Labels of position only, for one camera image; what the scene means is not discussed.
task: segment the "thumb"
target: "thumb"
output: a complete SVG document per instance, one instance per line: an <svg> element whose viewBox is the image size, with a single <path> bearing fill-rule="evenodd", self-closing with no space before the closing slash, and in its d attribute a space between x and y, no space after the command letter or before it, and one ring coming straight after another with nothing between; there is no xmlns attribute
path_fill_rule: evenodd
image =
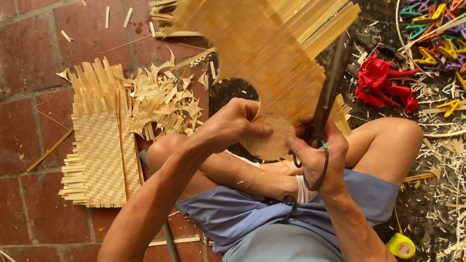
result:
<svg viewBox="0 0 466 262"><path fill-rule="evenodd" d="M295 136L286 137L285 143L299 159L304 158L304 152L308 149L312 149L304 140Z"/></svg>
<svg viewBox="0 0 466 262"><path fill-rule="evenodd" d="M267 124L250 123L247 129L247 136L254 138L265 138L270 136L274 130Z"/></svg>

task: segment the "person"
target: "person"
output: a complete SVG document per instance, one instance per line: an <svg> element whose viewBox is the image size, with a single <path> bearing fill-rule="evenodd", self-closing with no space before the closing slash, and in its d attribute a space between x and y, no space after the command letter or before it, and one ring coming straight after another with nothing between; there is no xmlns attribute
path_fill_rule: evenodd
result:
<svg viewBox="0 0 466 262"><path fill-rule="evenodd" d="M251 123L259 102L232 99L192 136L157 140L148 160L157 172L129 199L111 225L100 249L101 262L142 261L175 202L215 242L223 261L396 261L372 226L391 216L401 183L422 144L419 126L387 117L367 122L345 138L329 120L323 131L329 152L325 178L320 177L324 149L300 137L286 144L302 168L283 163L260 167L225 152L246 137L269 136L271 127ZM301 117L307 124L311 115ZM269 205L259 196L299 199L292 207Z"/></svg>

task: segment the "shorts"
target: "shorts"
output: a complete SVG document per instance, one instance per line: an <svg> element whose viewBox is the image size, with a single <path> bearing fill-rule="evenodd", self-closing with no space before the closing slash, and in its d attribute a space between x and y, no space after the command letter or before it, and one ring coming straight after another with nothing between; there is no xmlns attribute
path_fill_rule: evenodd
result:
<svg viewBox="0 0 466 262"><path fill-rule="evenodd" d="M350 196L371 226L391 217L399 185L349 169L344 171L344 180ZM215 187L178 204L215 242L213 251L216 253L226 252L256 228L280 221L292 208L283 203L264 204L246 192L227 186ZM312 230L339 249L329 214L318 193L309 202L298 203L288 224Z"/></svg>

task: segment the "hand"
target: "hand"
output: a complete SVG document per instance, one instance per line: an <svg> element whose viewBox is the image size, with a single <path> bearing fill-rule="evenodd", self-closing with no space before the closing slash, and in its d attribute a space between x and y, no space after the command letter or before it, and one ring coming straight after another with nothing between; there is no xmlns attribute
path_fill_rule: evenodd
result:
<svg viewBox="0 0 466 262"><path fill-rule="evenodd" d="M299 118L303 124L309 124L313 115L307 114ZM296 135L304 138L305 127L296 128ZM304 140L298 137L289 136L285 143L291 151L301 160L304 178L310 186L315 185L322 175L325 163L325 150L323 147L315 149L310 147ZM323 139L329 151L329 164L325 178L317 191L323 195L337 196L346 191L343 181L343 171L345 168L346 152L348 151L348 141L339 131L333 120L329 119L323 130ZM317 140L309 142L316 145Z"/></svg>
<svg viewBox="0 0 466 262"><path fill-rule="evenodd" d="M221 153L246 137L268 137L274 132L270 126L251 123L259 106L258 101L232 98L192 137L202 139L210 147L212 153Z"/></svg>

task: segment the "red fabric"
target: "red fabric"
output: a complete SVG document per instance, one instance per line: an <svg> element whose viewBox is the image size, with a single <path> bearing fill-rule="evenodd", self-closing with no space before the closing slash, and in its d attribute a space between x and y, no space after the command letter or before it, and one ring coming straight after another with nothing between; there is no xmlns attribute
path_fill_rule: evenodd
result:
<svg viewBox="0 0 466 262"><path fill-rule="evenodd" d="M411 89L399 86L392 87L388 76L405 77L417 72L419 72L419 69L405 72L390 70L390 62L378 59L377 54L373 54L361 65L361 71L358 74L359 86L356 88L356 98L376 107L382 107L385 104L394 109L398 108L399 104L391 101L380 92L387 89L390 95L401 98L407 113L414 112L418 107L418 101L412 96Z"/></svg>

